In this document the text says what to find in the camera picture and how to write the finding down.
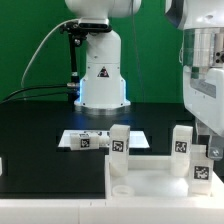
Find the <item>green wall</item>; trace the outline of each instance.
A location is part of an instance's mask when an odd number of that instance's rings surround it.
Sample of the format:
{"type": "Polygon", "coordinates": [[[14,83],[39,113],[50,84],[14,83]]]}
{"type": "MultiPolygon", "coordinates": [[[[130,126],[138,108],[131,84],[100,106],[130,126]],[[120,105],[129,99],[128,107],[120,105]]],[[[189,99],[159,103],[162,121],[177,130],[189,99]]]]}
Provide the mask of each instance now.
{"type": "MultiPolygon", "coordinates": [[[[182,68],[178,62],[182,32],[164,18],[165,0],[142,0],[135,16],[137,45],[146,102],[182,102],[182,68]]],[[[20,88],[23,72],[46,34],[57,24],[74,18],[64,0],[1,0],[0,100],[20,88]]],[[[132,34],[132,20],[111,19],[122,38],[121,74],[127,98],[142,102],[132,34]]],[[[85,73],[85,47],[78,51],[85,73]]],[[[67,83],[70,80],[67,36],[55,33],[31,67],[26,86],[67,83]]],[[[55,96],[41,99],[66,100],[55,96]]]]}

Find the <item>black cable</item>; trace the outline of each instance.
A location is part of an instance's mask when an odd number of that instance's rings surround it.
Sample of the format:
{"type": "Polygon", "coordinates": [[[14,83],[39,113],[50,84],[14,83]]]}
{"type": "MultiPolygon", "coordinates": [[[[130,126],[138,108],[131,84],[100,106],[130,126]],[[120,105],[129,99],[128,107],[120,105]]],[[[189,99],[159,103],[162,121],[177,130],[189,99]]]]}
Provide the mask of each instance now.
{"type": "Polygon", "coordinates": [[[28,99],[28,98],[36,98],[36,97],[43,97],[43,96],[52,96],[52,95],[60,95],[60,94],[68,94],[69,92],[56,92],[56,93],[47,93],[47,94],[40,94],[40,95],[31,95],[31,96],[25,96],[25,97],[18,97],[18,98],[14,98],[14,99],[8,99],[8,100],[3,100],[1,104],[4,103],[8,103],[11,101],[17,101],[17,100],[24,100],[24,99],[28,99]]]}
{"type": "Polygon", "coordinates": [[[134,17],[134,0],[132,0],[132,7],[131,7],[131,14],[132,14],[132,30],[133,30],[133,38],[134,38],[134,47],[135,47],[135,55],[136,55],[136,62],[137,62],[137,70],[138,70],[138,79],[141,86],[142,91],[142,99],[145,102],[145,88],[143,84],[143,77],[140,65],[140,58],[139,58],[139,50],[137,45],[137,35],[136,35],[136,27],[135,27],[135,17],[134,17]]]}
{"type": "Polygon", "coordinates": [[[19,93],[23,93],[26,91],[30,91],[30,90],[38,90],[38,89],[56,89],[56,88],[65,88],[67,87],[67,84],[59,84],[59,85],[45,85],[45,86],[33,86],[33,87],[27,87],[27,88],[23,88],[20,90],[17,90],[13,93],[11,93],[9,96],[5,97],[3,99],[3,101],[9,100],[10,98],[12,98],[13,96],[19,94],[19,93]]]}

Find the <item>white robotic device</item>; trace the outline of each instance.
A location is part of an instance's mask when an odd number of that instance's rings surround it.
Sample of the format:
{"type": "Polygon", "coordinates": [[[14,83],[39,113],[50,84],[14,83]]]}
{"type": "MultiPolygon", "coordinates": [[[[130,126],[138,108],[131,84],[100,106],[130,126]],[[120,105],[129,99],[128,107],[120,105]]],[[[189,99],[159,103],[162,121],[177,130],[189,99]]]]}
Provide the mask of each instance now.
{"type": "Polygon", "coordinates": [[[224,2],[166,0],[166,16],[184,31],[180,61],[185,107],[198,119],[198,135],[209,137],[209,157],[221,159],[224,137],[224,2]]]}
{"type": "MultiPolygon", "coordinates": [[[[109,27],[108,17],[136,13],[141,0],[65,0],[80,28],[109,27]]],[[[80,82],[80,97],[75,109],[91,114],[115,114],[125,110],[126,83],[120,75],[121,40],[114,31],[87,35],[86,74],[80,82]]]]}

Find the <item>white paper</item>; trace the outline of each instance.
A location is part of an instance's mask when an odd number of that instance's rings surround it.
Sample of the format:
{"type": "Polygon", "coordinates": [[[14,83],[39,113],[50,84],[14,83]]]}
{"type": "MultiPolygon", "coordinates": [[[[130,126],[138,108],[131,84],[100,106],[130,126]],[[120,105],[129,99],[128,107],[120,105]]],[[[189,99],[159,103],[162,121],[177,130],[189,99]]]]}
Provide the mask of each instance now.
{"type": "MultiPolygon", "coordinates": [[[[109,131],[92,131],[92,130],[65,130],[61,141],[58,145],[58,147],[70,147],[70,134],[71,133],[78,133],[82,134],[85,132],[97,132],[101,136],[107,136],[109,134],[109,131]]],[[[130,132],[130,148],[149,148],[149,144],[146,140],[145,134],[143,131],[131,131],[130,132]]]]}

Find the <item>black table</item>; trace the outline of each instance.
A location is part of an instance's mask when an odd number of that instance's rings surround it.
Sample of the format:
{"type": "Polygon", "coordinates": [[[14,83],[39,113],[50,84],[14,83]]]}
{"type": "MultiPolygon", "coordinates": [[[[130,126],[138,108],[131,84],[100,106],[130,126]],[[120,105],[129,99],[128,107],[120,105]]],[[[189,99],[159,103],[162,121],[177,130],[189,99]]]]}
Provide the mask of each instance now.
{"type": "Polygon", "coordinates": [[[130,112],[91,116],[72,111],[67,102],[21,101],[0,105],[0,198],[104,198],[107,150],[69,152],[57,144],[63,130],[109,130],[126,124],[144,131],[150,149],[134,155],[169,155],[176,124],[193,125],[182,104],[133,103],[130,112]]]}

